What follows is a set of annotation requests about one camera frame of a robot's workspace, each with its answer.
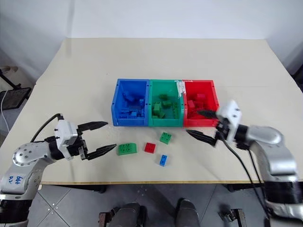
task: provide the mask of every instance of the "blue bin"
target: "blue bin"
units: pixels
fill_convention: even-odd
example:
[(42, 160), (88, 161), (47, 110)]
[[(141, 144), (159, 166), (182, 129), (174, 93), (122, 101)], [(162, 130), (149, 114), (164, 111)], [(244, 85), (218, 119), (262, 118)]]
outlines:
[(114, 126), (148, 126), (149, 79), (118, 79), (112, 103)]

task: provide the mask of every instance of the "white wall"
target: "white wall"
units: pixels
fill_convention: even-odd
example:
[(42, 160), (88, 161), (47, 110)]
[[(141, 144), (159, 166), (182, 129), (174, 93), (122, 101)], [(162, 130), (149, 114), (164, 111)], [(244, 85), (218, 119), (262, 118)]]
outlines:
[(303, 1), (0, 1), (0, 48), (32, 80), (65, 37), (265, 38), (293, 73), (303, 63)]

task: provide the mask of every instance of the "gray robot arm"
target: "gray robot arm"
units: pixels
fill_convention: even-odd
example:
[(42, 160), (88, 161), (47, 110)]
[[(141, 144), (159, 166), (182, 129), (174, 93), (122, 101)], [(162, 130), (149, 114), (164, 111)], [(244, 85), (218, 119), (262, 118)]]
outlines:
[(91, 160), (112, 150), (116, 144), (88, 153), (82, 138), (83, 131), (94, 130), (106, 124), (107, 122), (89, 122), (78, 125), (77, 128), (61, 116), (54, 129), (55, 136), (18, 147), (13, 153), (12, 166), (1, 181), (0, 227), (27, 226), (29, 208), (48, 165), (63, 158), (71, 160), (77, 155), (82, 160)]
[(271, 127), (241, 125), (242, 114), (235, 101), (230, 101), (216, 112), (201, 111), (200, 114), (219, 120), (215, 138), (195, 130), (187, 132), (212, 146), (224, 138), (228, 143), (235, 142), (240, 149), (253, 151), (264, 181), (265, 205), (271, 217), (303, 221), (303, 197), (298, 183), (297, 166), (284, 144), (282, 133)]

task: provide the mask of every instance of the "table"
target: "table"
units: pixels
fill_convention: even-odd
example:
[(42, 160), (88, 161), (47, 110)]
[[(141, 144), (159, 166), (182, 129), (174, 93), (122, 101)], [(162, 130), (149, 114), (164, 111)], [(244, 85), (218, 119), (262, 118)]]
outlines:
[[(63, 41), (0, 149), (0, 175), (12, 153), (29, 142), (53, 114), (75, 124), (107, 121), (83, 134), (89, 151), (108, 144), (135, 142), (138, 154), (117, 156), (116, 149), (91, 161), (60, 160), (45, 170), (42, 183), (247, 183), (240, 163), (223, 143), (216, 148), (182, 128), (114, 127), (111, 102), (117, 78), (212, 79), (221, 104), (235, 99), (245, 125), (279, 129), (303, 179), (301, 129), (303, 95), (265, 40), (73, 38)], [(56, 121), (37, 139), (53, 135)], [(199, 128), (214, 135), (214, 128)], [(169, 145), (159, 141), (172, 134)], [(143, 151), (156, 143), (156, 154)], [(237, 150), (254, 180), (246, 151)], [(159, 166), (161, 154), (169, 156)]]

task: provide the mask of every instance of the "plastic storage bin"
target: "plastic storage bin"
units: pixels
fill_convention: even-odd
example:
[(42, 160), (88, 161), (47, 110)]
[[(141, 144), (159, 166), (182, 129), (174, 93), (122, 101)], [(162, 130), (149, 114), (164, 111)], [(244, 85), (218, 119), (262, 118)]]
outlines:
[(150, 80), (149, 126), (183, 126), (184, 103), (177, 84), (181, 80)]
[(185, 84), (184, 127), (214, 127), (216, 119), (207, 119), (198, 110), (216, 111), (219, 107), (214, 82), (212, 80), (183, 80)]
[(114, 126), (148, 126), (148, 79), (118, 79), (112, 102)]

